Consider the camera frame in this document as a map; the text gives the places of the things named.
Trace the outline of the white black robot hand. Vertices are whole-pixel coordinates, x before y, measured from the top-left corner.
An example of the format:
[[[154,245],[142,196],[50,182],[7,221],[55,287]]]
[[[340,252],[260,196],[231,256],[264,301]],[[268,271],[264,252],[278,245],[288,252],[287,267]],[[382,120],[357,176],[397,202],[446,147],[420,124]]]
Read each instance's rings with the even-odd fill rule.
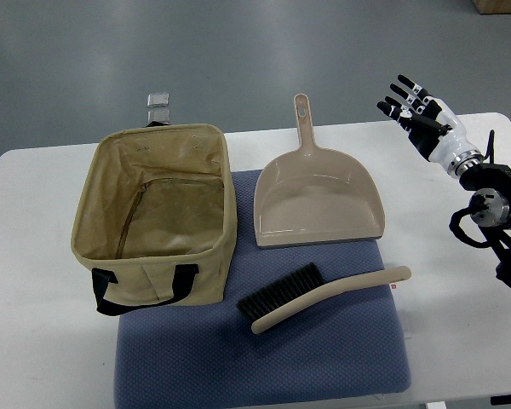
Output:
[[[398,81],[390,85],[396,96],[387,96],[377,107],[407,132],[425,160],[441,165],[453,178],[483,162],[484,155],[468,141],[464,124],[443,100],[404,75]]]

